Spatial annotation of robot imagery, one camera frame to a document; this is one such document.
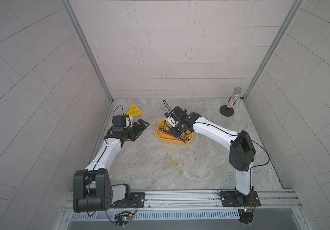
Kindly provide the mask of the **long black hex key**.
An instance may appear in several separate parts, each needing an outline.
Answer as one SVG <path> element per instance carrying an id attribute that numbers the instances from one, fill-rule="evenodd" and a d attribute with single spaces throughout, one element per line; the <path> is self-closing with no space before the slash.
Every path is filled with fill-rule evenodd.
<path id="1" fill-rule="evenodd" d="M 169 130 L 166 130 L 166 129 L 163 129 L 163 128 L 159 128 L 159 130 L 163 133 L 167 133 L 168 135 L 171 135 L 171 136 L 174 136 Z M 189 141 L 190 140 L 190 137 L 188 136 L 183 136 L 183 135 L 180 135 L 179 137 L 177 137 L 178 139 L 182 139 L 182 140 L 186 140 L 186 141 Z"/>

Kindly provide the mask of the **red hex key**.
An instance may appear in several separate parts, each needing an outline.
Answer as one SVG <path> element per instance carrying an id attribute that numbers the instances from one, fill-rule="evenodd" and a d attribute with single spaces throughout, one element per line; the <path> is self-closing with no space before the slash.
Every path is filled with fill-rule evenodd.
<path id="1" fill-rule="evenodd" d="M 170 132 L 167 132 L 167 131 L 164 131 L 164 130 L 160 130 L 162 133 L 165 133 L 165 134 L 167 134 L 167 135 L 169 135 L 169 136 L 172 136 L 172 137 L 174 137 L 174 135 L 172 135 Z M 183 138 L 181 138 L 181 137 L 177 137 L 176 139 L 179 139 L 179 140 L 181 140 L 181 141 L 183 141 L 183 142 L 186 142 L 186 141 L 189 141 L 189 140 L 186 140 L 186 139 L 183 139 Z"/>

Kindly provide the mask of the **green hex key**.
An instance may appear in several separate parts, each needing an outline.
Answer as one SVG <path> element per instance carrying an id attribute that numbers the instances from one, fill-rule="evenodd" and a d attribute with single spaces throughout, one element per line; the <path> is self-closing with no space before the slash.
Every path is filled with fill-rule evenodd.
<path id="1" fill-rule="evenodd" d="M 169 160 L 171 161 L 171 163 L 174 165 L 175 169 L 177 170 L 177 172 L 179 173 L 179 175 L 177 176 L 177 178 L 179 178 L 181 176 L 181 171 L 178 168 L 178 166 L 175 164 L 175 162 L 173 161 L 173 159 L 171 158 L 171 156 L 167 153 L 167 156 L 169 158 Z"/>

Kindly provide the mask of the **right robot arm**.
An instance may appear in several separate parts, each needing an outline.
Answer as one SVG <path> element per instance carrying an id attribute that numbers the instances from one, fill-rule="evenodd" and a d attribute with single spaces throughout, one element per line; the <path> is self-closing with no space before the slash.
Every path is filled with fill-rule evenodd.
<path id="1" fill-rule="evenodd" d="M 182 134 L 202 134 L 229 151 L 229 163 L 235 169 L 236 186 L 233 192 L 218 190 L 216 193 L 222 200 L 224 207 L 243 207 L 248 211 L 249 207 L 261 206 L 257 192 L 252 183 L 252 169 L 255 160 L 256 149 L 254 141 L 246 131 L 235 132 L 216 125 L 200 114 L 175 107 L 165 113 L 166 122 L 170 124 L 169 131 L 179 138 Z"/>

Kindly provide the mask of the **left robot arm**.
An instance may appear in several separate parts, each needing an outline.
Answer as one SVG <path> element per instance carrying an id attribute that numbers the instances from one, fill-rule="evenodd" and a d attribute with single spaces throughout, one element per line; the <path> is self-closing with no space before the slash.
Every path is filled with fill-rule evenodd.
<path id="1" fill-rule="evenodd" d="M 93 161 L 73 177 L 73 209 L 75 213 L 108 211 L 131 205 L 128 184 L 112 185 L 109 169 L 124 142 L 134 142 L 150 123 L 139 119 L 132 121 L 128 115 L 114 116 L 112 126 L 102 140 Z"/>

